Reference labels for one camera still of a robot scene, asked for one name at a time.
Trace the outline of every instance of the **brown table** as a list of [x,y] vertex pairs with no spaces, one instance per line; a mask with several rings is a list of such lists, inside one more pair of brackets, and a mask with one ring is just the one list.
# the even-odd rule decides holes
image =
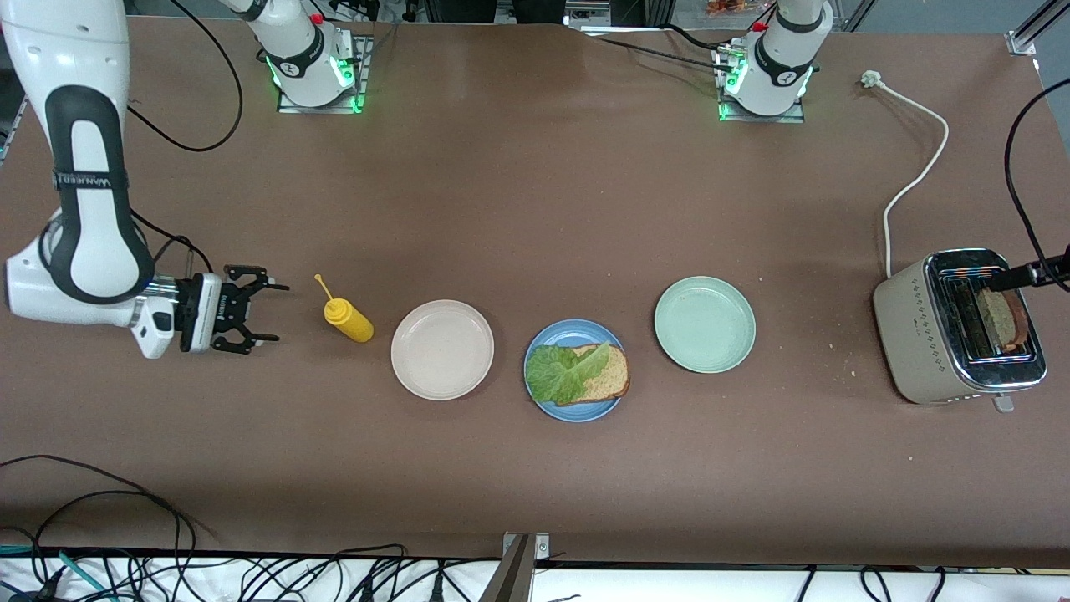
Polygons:
[[[131,199],[217,268],[259,263],[292,284],[250,319],[282,342],[146,361],[120,329],[0,313],[0,457],[117,472],[223,550],[488,555],[505,530],[539,530],[566,559],[1070,566],[1067,297],[1028,293],[1051,374],[1009,416],[904,402],[870,305],[881,211],[939,128],[861,91],[866,68],[952,127],[893,214],[897,267],[965,245],[1031,257],[1000,159],[1040,87],[1000,37],[832,35],[808,120],[789,126],[718,122],[701,68],[549,26],[403,26],[374,58],[363,115],[280,115],[248,29],[211,28],[245,84],[241,128],[192,154],[128,120]],[[137,106],[187,143],[224,132],[234,92],[202,34],[152,18],[131,33]],[[629,38],[702,58],[660,33]],[[27,119],[0,170],[4,257],[57,204]],[[1020,142],[1020,189],[1055,252],[1070,177],[1046,109]],[[371,343],[323,324],[315,272],[370,317]],[[758,342],[729,373],[677,368],[654,338],[658,295],[693,274],[753,306]],[[496,352],[475,392],[432,403],[394,379],[389,343],[441,297],[479,309]],[[591,425],[548,418],[520,376],[532,337],[569,318],[608,326],[633,369]],[[12,469],[0,516],[29,525],[104,487]],[[136,501],[68,519],[45,544],[170,545],[166,518]]]

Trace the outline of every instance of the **toast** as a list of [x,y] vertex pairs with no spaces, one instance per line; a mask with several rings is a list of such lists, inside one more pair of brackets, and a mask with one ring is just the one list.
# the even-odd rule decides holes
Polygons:
[[[598,345],[584,345],[582,348],[572,348],[572,352],[577,356],[582,356],[596,348],[598,348]],[[583,384],[584,387],[586,387],[587,392],[582,398],[570,404],[557,404],[559,406],[605,402],[622,398],[628,392],[628,387],[631,386],[631,373],[628,370],[628,358],[624,355],[624,351],[615,345],[610,345],[609,353],[609,362],[606,364],[606,368],[602,369],[601,373],[594,379],[588,379]]]
[[1022,299],[1013,290],[993,292],[987,288],[977,293],[977,309],[989,336],[995,336],[999,350],[1013,352],[1029,337],[1029,317]]

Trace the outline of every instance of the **yellow squeeze bottle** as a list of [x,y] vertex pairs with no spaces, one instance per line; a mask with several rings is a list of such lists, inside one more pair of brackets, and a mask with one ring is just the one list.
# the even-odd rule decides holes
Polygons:
[[327,305],[323,306],[323,320],[327,321],[327,324],[342,331],[346,337],[349,337],[353,341],[367,343],[376,333],[368,319],[364,318],[364,314],[361,312],[357,312],[356,308],[349,300],[332,296],[331,291],[327,290],[327,284],[323,283],[323,276],[316,274],[316,279],[323,287],[323,292],[327,293],[328,298]]

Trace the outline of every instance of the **blue plate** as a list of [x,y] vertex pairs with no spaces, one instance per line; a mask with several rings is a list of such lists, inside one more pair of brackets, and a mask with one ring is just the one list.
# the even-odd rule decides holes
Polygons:
[[[584,345],[609,343],[624,350],[621,341],[613,337],[606,327],[591,321],[571,320],[561,321],[546,327],[542,333],[535,336],[532,344],[528,346],[528,354],[524,355],[524,387],[528,387],[528,360],[539,345],[559,345],[561,348],[582,348]],[[528,395],[531,396],[531,387],[528,387]],[[621,398],[595,402],[590,404],[572,404],[570,406],[557,406],[553,402],[536,403],[535,405],[546,414],[564,420],[565,422],[591,422],[609,414],[616,404],[621,403]]]

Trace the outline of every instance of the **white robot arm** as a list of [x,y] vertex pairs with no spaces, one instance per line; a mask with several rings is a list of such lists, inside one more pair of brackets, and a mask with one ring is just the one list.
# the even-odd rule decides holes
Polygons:
[[[336,30],[314,25],[300,0],[221,0],[253,28],[291,101],[330,103]],[[122,0],[0,0],[9,51],[51,145],[60,207],[4,264],[12,313],[62,324],[128,327],[142,355],[158,358],[175,333],[182,351],[248,353],[273,336],[244,326],[248,296],[276,284],[256,266],[175,279],[157,274],[131,215],[123,164],[129,41]],[[253,282],[234,280],[253,276]],[[217,334],[236,330],[241,343]]]
[[760,115],[781,114],[802,95],[813,58],[832,29],[825,0],[779,0],[764,31],[743,38],[744,61],[724,92]]

